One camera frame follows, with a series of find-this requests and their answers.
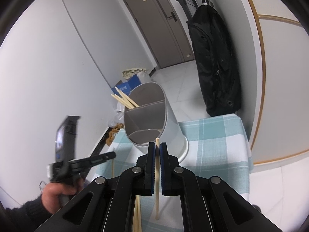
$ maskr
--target plaid tablecloth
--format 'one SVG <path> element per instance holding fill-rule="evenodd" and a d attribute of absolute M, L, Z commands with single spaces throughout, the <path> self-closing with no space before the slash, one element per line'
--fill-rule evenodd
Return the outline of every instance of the plaid tablecloth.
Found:
<path fill-rule="evenodd" d="M 249 199 L 249 171 L 253 169 L 249 142 L 241 119 L 235 114 L 179 123 L 189 142 L 189 152 L 180 163 L 196 175 L 221 177 L 246 200 Z M 114 173 L 135 166 L 142 155 L 120 130 L 108 151 L 115 151 Z M 111 178 L 111 161 L 101 164 L 94 178 Z M 155 219 L 155 196 L 141 196 L 143 232 L 183 231 L 180 198 L 160 195 L 160 219 Z"/>

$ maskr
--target black bag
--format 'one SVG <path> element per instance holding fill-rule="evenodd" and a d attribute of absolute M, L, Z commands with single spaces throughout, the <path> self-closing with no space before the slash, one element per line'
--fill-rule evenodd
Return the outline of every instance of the black bag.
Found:
<path fill-rule="evenodd" d="M 241 107 L 241 87 L 225 23 L 209 5 L 200 6 L 187 23 L 207 113 L 235 113 Z"/>

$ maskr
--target triangular cutout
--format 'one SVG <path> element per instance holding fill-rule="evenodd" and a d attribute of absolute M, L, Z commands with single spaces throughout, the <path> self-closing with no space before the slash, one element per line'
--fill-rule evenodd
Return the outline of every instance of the triangular cutout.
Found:
<path fill-rule="evenodd" d="M 75 225 L 80 225 L 89 203 L 92 199 L 93 193 L 86 194 L 76 205 L 74 205 L 68 212 L 63 215 L 63 219 L 72 222 Z"/>
<path fill-rule="evenodd" d="M 223 194 L 232 217 L 237 225 L 253 219 L 253 214 L 236 201 L 229 193 Z"/>

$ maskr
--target person's arm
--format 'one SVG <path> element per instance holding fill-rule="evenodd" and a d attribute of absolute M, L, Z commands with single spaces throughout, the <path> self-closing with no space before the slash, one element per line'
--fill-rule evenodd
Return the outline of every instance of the person's arm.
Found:
<path fill-rule="evenodd" d="M 49 183 L 36 200 L 26 202 L 21 208 L 7 208 L 6 214 L 18 231 L 33 232 L 60 209 L 59 195 L 73 195 L 78 190 L 62 183 Z"/>

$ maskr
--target metal screw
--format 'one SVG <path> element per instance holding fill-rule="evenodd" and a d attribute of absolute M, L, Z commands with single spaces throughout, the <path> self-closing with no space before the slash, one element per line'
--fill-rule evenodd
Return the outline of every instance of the metal screw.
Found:
<path fill-rule="evenodd" d="M 217 176 L 214 176 L 211 178 L 211 182 L 214 184 L 219 184 L 221 182 L 220 178 Z"/>
<path fill-rule="evenodd" d="M 175 167 L 175 168 L 174 168 L 174 171 L 175 171 L 176 173 L 182 173 L 182 172 L 183 172 L 183 168 L 182 168 L 182 167 Z"/>
<path fill-rule="evenodd" d="M 140 173 L 142 171 L 142 169 L 140 167 L 134 167 L 132 168 L 132 172 L 133 173 Z"/>
<path fill-rule="evenodd" d="M 104 177 L 98 177 L 95 179 L 96 184 L 103 184 L 105 182 Z"/>

